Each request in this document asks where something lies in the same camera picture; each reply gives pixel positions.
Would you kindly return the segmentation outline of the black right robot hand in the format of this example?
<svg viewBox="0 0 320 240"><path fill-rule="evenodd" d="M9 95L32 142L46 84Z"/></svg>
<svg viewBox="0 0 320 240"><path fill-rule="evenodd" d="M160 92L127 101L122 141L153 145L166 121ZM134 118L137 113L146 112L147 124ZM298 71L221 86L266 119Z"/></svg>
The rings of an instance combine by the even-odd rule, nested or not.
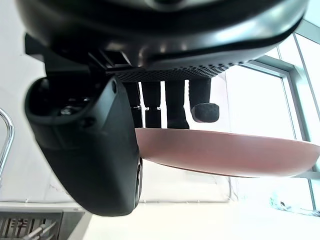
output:
<svg viewBox="0 0 320 240"><path fill-rule="evenodd" d="M71 197L117 217L138 205L143 160L135 130L188 129L184 110L214 123L211 79L276 47L306 0L18 0L25 52L46 75L25 96L36 143Z"/></svg>

